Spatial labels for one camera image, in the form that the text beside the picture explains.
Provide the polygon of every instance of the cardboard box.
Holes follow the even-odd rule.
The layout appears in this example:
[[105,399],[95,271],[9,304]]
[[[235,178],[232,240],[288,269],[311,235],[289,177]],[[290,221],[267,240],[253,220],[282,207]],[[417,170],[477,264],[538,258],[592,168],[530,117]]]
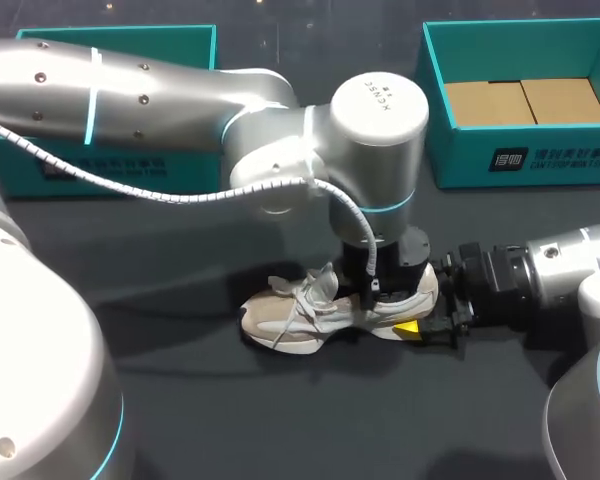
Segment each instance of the cardboard box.
[[[94,46],[196,68],[213,69],[216,64],[214,25],[27,29],[20,30],[17,38]],[[140,188],[196,194],[216,192],[220,187],[220,162],[216,154],[30,140],[77,167]],[[2,138],[0,187],[9,198],[112,195],[59,173]]]
[[425,23],[416,81],[439,187],[600,184],[600,19]]

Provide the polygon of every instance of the yellow tag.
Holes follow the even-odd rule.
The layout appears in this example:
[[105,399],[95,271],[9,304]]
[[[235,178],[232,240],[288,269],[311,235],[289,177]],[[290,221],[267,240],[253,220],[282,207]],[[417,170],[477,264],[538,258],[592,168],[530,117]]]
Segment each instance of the yellow tag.
[[414,340],[421,340],[420,329],[418,328],[418,320],[409,320],[404,323],[398,323],[393,326],[396,333],[404,335],[405,338],[413,338]]

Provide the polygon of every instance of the sneaker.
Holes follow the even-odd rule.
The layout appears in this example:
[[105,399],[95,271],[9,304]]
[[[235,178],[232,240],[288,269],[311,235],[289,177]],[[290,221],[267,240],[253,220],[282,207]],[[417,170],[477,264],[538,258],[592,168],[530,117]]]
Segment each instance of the sneaker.
[[431,265],[413,296],[401,302],[378,302],[368,311],[360,309],[357,295],[334,300],[338,277],[331,263],[310,271],[302,282],[269,277],[269,285],[270,290],[242,306],[242,330],[265,347],[305,355],[318,351],[334,333],[351,327],[387,340],[406,340],[394,326],[427,316],[438,298],[438,280]]

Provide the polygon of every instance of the shoe lace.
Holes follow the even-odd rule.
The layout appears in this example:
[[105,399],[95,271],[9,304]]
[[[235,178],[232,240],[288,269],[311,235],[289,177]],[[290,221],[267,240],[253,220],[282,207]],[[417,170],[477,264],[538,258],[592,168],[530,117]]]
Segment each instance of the shoe lace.
[[285,322],[280,333],[278,333],[276,339],[273,341],[274,349],[276,348],[276,345],[278,345],[278,342],[282,336],[287,333],[287,330],[293,323],[296,312],[310,319],[315,325],[318,313],[329,313],[337,310],[337,307],[332,303],[315,303],[307,298],[307,294],[311,291],[311,288],[316,280],[316,277],[311,273],[307,274],[307,277],[300,285],[293,284],[281,277],[269,277],[269,286],[273,289],[276,295],[281,297],[292,297],[294,299],[293,307],[289,312],[287,321]]

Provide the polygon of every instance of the shoe sole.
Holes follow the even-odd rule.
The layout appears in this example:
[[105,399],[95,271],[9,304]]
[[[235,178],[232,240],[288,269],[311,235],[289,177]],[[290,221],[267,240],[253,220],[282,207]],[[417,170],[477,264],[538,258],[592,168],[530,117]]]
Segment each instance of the shoe sole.
[[[393,329],[393,327],[394,327],[394,325],[389,325],[387,327],[376,327],[376,328],[371,328],[371,329],[364,328],[364,327],[349,327],[349,328],[368,332],[368,333],[370,333],[378,338],[381,338],[383,340],[393,340],[393,341],[400,341],[400,342],[409,340],[408,338],[405,338],[404,336],[396,333],[395,330]],[[316,353],[318,350],[320,350],[322,345],[324,345],[324,343],[331,337],[331,335],[333,335],[337,332],[341,332],[341,331],[342,330],[338,330],[338,331],[330,333],[330,334],[324,334],[324,338],[313,338],[311,340],[305,340],[302,342],[278,342],[278,344],[274,348],[272,340],[265,340],[263,338],[254,337],[254,336],[250,335],[248,332],[246,332],[244,329],[242,329],[242,333],[244,335],[246,335],[249,339],[256,342],[257,344],[262,345],[263,347],[267,347],[276,352],[290,353],[293,355],[311,355],[312,353]]]

